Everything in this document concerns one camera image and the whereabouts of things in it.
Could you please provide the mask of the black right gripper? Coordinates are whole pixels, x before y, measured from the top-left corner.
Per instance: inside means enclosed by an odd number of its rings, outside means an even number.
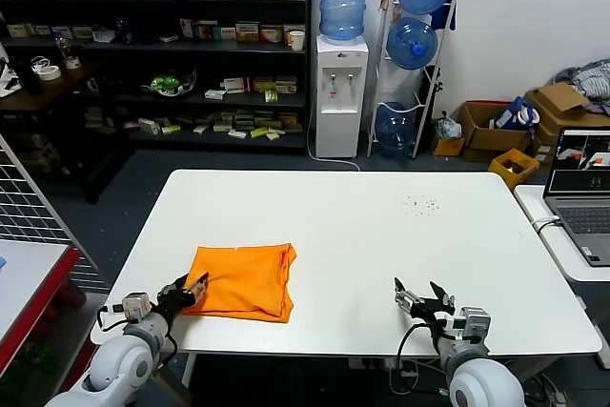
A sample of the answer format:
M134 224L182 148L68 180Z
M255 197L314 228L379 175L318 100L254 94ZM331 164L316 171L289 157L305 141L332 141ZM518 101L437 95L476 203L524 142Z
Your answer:
M407 290L403 283L394 278L395 303L407 315L422 319L431 331L443 333L447 324L447 316L455 313L455 297L449 295L442 287L434 281L430 286L436 299L422 299L413 292Z

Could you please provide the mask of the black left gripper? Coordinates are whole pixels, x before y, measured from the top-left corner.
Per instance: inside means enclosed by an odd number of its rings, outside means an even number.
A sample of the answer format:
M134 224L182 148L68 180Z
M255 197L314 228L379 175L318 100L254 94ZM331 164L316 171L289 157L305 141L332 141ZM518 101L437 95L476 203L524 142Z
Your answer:
M187 278L188 275L184 274L173 283L163 286L157 294L157 304L152 306L152 312L165 320L175 320L185 305L198 304L206 294L209 273L206 272L185 288Z

